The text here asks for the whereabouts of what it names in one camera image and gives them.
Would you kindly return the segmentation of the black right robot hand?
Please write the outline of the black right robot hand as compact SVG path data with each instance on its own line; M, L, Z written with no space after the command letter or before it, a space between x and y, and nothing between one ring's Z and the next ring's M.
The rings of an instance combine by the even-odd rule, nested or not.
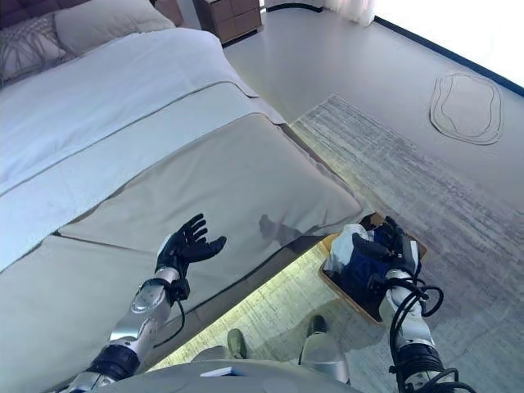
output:
M417 243L390 216L373 230L372 241L353 233L352 244L349 267L361 282L374 275L384 278L391 269L411 276L419 270Z

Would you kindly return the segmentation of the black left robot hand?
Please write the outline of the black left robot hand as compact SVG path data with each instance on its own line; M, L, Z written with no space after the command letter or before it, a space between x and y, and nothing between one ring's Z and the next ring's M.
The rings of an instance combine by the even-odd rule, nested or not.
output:
M208 241L206 220L198 214L169 235L157 255L156 271L171 268L178 272L179 278L187 276L189 265L209 260L220 253L227 241L225 236Z

